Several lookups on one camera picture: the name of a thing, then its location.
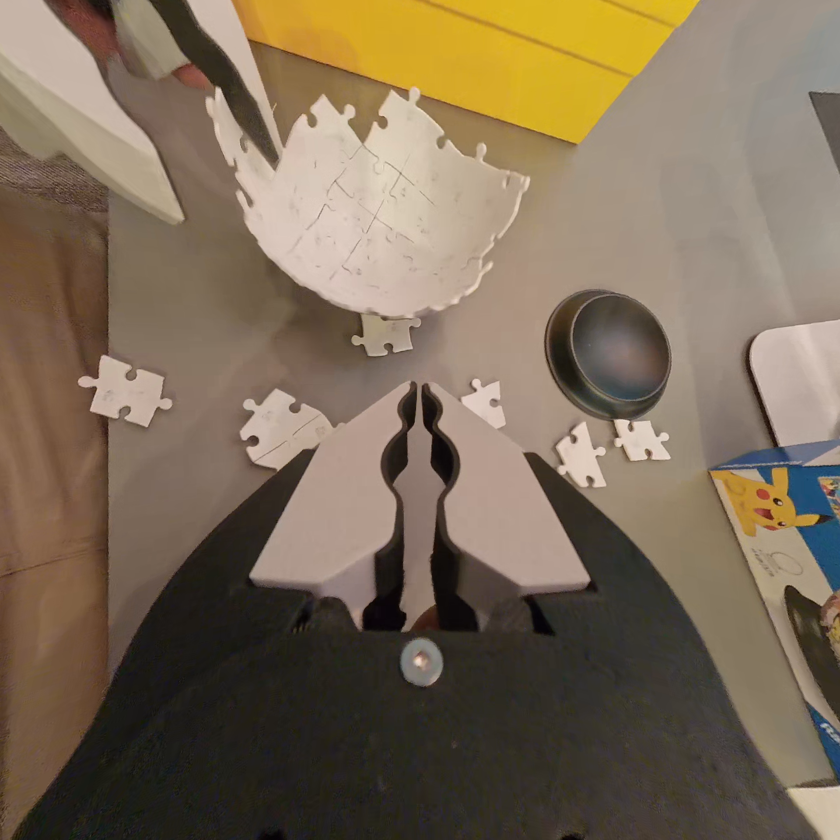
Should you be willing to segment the white puzzle pieces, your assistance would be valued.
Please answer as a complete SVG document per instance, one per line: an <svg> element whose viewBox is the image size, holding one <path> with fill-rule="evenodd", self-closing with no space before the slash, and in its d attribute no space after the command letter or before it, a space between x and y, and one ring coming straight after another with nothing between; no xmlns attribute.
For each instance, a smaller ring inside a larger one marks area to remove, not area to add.
<svg viewBox="0 0 840 840"><path fill-rule="evenodd" d="M352 344L364 347L372 358L409 351L413 348L411 330L421 325L420 318L386 319L373 314L361 315L362 334L352 337ZM148 427L158 411L167 411L172 400L163 396L165 378L145 370L134 370L130 364L103 355L98 375L82 376L78 384L94 389L90 411L110 419ZM498 381L482 384L471 382L472 393L463 396L463 406L481 417L495 429L502 429L507 420L501 406L501 386ZM669 460L666 444L669 436L655 431L649 421L613 421L616 435L613 443L628 460ZM606 448L594 446L586 422L579 423L555 446L560 458L558 471L572 478L579 487L600 488L606 485L599 458Z"/></svg>

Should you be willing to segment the partly built white puzzle ball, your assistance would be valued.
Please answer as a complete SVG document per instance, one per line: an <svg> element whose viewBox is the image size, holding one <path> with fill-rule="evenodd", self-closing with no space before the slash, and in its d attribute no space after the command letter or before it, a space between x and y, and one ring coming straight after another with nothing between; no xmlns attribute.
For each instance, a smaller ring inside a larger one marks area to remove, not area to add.
<svg viewBox="0 0 840 840"><path fill-rule="evenodd" d="M390 90L361 140L321 96L292 125L272 166L216 89L206 110L238 183L245 225L289 278L332 305L385 319L454 306L491 268L528 176L460 152L420 106Z"/></svg>

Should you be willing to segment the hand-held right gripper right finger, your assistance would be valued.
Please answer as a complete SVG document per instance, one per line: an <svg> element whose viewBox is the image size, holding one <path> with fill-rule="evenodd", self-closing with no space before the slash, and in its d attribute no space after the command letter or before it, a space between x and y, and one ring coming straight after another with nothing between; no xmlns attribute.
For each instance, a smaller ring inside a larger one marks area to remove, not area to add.
<svg viewBox="0 0 840 840"><path fill-rule="evenodd" d="M510 602L585 590L591 576L522 448L440 385L423 385L422 408L444 484L430 557L438 627L479 631Z"/></svg>

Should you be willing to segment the blue cartoon puzzle package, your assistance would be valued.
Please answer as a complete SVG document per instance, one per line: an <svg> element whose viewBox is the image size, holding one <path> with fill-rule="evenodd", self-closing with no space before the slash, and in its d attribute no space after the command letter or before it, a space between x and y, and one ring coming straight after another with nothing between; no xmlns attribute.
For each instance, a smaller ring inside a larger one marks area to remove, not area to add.
<svg viewBox="0 0 840 840"><path fill-rule="evenodd" d="M767 448L709 476L839 775L839 442Z"/></svg>

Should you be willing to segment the joined white puzzle piece cluster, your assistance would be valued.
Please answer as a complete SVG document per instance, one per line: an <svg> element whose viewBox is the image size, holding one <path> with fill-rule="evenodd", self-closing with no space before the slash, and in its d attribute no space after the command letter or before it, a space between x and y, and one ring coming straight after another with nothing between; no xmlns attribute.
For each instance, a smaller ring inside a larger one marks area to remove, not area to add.
<svg viewBox="0 0 840 840"><path fill-rule="evenodd" d="M274 389L261 402L246 399L243 408L250 419L239 431L241 440L254 443L245 451L252 463L279 471L305 449L314 449L336 430L317 409L301 404L292 411L295 398Z"/></svg>

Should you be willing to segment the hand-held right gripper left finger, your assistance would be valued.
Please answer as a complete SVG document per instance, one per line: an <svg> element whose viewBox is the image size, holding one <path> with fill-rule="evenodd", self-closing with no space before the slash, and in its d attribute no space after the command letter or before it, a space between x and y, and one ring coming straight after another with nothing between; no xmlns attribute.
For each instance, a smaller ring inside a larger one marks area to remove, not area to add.
<svg viewBox="0 0 840 840"><path fill-rule="evenodd" d="M254 585L344 604L360 629L400 632L404 509L417 384L387 393L314 450L250 573Z"/></svg>

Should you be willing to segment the black round puzzle stand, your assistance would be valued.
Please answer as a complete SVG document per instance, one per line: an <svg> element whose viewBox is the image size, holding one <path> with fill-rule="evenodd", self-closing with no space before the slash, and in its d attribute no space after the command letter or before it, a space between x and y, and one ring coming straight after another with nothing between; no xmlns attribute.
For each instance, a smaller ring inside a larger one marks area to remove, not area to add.
<svg viewBox="0 0 840 840"><path fill-rule="evenodd" d="M642 302L613 290L580 290L563 299L549 316L543 348L564 396L607 421L644 418L671 372L659 320Z"/></svg>

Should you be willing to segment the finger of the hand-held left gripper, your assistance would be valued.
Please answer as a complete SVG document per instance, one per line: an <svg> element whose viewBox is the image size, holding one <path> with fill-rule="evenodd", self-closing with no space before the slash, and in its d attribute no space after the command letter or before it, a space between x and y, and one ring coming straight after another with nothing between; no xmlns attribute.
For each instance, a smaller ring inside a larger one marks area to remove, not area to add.
<svg viewBox="0 0 840 840"><path fill-rule="evenodd" d="M46 2L1 2L1 123L28 154L63 154L146 212L184 220L152 141Z"/></svg>
<svg viewBox="0 0 840 840"><path fill-rule="evenodd" d="M273 172L282 143L232 2L118 1L114 20L131 71L155 80L192 65L213 92L206 108L229 166Z"/></svg>

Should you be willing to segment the brown cloth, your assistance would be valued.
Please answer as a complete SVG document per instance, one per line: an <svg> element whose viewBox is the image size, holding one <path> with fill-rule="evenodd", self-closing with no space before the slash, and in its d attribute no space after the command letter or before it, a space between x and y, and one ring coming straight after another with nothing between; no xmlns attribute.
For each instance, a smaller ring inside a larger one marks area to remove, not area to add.
<svg viewBox="0 0 840 840"><path fill-rule="evenodd" d="M78 380L108 348L102 219L2 188L2 838L108 680L107 432Z"/></svg>

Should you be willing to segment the white rounded tray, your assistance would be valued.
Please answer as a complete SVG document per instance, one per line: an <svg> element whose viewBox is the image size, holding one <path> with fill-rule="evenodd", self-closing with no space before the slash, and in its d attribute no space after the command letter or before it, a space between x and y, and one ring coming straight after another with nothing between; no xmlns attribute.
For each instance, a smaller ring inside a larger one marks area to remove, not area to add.
<svg viewBox="0 0 840 840"><path fill-rule="evenodd" d="M838 439L838 320L762 331L749 368L777 445Z"/></svg>

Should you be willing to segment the dark grey flat object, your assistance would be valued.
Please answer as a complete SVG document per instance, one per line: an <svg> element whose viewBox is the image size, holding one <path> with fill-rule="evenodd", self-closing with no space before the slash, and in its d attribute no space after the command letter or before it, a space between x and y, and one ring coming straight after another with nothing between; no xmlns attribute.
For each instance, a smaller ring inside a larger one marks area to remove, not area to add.
<svg viewBox="0 0 840 840"><path fill-rule="evenodd" d="M835 167L839 171L839 93L837 91L810 91L809 98Z"/></svg>

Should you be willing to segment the yellow box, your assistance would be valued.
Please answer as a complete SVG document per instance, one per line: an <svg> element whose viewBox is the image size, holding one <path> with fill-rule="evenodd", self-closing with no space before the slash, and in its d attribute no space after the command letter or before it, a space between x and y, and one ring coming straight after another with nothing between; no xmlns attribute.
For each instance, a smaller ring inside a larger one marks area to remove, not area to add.
<svg viewBox="0 0 840 840"><path fill-rule="evenodd" d="M235 1L247 37L579 144L698 1Z"/></svg>

